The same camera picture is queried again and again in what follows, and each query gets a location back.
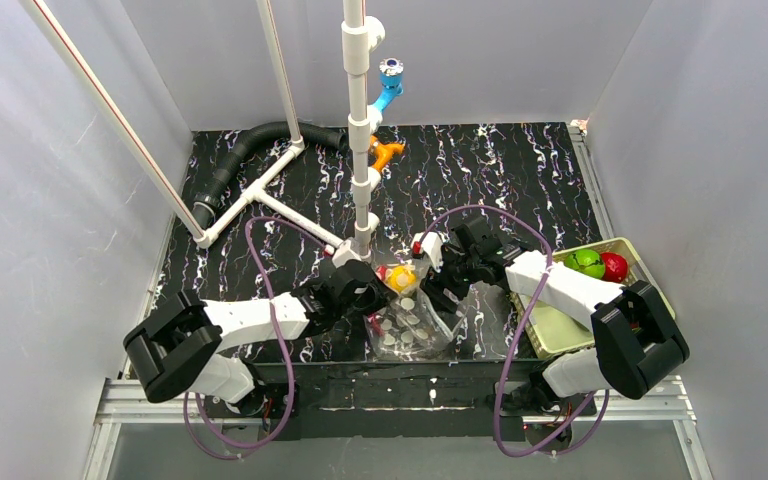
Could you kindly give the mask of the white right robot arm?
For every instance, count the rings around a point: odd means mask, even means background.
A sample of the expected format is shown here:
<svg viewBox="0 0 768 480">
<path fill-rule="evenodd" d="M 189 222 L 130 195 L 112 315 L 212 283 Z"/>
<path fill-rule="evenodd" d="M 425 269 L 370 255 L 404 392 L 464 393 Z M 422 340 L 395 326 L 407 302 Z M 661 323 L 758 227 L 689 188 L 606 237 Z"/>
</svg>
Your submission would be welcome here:
<svg viewBox="0 0 768 480">
<path fill-rule="evenodd" d="M 590 332 L 592 347 L 561 355 L 532 373 L 530 388 L 541 399 L 602 389 L 640 399 L 690 357 L 656 287 L 579 273 L 521 240 L 495 233 L 481 216 L 453 227 L 447 242 L 434 232 L 415 235 L 411 252 L 431 262 L 420 287 L 438 313 L 455 313 L 471 286 L 485 283 L 536 299 Z"/>
</svg>

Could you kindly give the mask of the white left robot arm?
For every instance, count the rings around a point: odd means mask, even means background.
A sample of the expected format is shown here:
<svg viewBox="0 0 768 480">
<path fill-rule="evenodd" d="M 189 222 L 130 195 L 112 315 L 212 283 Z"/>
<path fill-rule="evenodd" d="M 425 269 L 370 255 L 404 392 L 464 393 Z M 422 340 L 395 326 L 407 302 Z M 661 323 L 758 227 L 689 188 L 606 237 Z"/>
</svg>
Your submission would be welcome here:
<svg viewBox="0 0 768 480">
<path fill-rule="evenodd" d="M 238 404 L 265 385 L 243 361 L 225 357 L 223 351 L 315 337 L 347 317 L 375 314 L 396 297 L 375 270 L 359 260 L 272 299 L 203 300 L 195 291 L 183 290 L 128 332 L 123 347 L 153 404 L 185 392 Z"/>
</svg>

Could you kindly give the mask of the clear polka dot zip bag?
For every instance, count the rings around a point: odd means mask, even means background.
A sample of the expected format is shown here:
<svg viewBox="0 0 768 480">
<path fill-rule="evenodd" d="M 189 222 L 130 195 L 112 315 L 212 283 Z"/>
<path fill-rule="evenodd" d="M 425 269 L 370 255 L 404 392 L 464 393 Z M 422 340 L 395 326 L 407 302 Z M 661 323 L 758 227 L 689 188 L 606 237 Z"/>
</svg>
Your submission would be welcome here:
<svg viewBox="0 0 768 480">
<path fill-rule="evenodd" d="M 421 288 L 421 281 L 432 270 L 427 262 L 384 264 L 375 273 L 384 282 L 387 270 L 397 265 L 413 266 L 419 283 L 409 295 L 398 294 L 387 307 L 366 318 L 371 350 L 380 360 L 431 359 L 454 341 L 466 321 L 467 307 L 461 303 L 454 315 L 435 311 Z"/>
</svg>

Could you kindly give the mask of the fake red apple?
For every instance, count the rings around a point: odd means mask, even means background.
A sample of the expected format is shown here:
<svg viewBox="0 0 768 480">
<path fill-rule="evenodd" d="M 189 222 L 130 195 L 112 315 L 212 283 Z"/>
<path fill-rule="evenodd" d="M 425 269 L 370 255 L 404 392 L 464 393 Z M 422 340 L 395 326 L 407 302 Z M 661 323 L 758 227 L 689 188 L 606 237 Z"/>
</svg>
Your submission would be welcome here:
<svg viewBox="0 0 768 480">
<path fill-rule="evenodd" d="M 600 254 L 604 265 L 603 281 L 622 284 L 629 273 L 627 260 L 614 252 L 602 252 Z"/>
</svg>

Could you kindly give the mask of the fake green apple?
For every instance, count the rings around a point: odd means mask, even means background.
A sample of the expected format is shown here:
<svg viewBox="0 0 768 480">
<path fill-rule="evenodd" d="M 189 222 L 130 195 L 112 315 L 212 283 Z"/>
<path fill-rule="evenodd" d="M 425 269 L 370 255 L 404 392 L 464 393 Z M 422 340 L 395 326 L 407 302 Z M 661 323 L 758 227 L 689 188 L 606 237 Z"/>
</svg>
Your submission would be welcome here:
<svg viewBox="0 0 768 480">
<path fill-rule="evenodd" d="M 582 248 L 569 253 L 563 260 L 565 267 L 588 277 L 601 280 L 606 272 L 606 265 L 599 252 Z"/>
</svg>

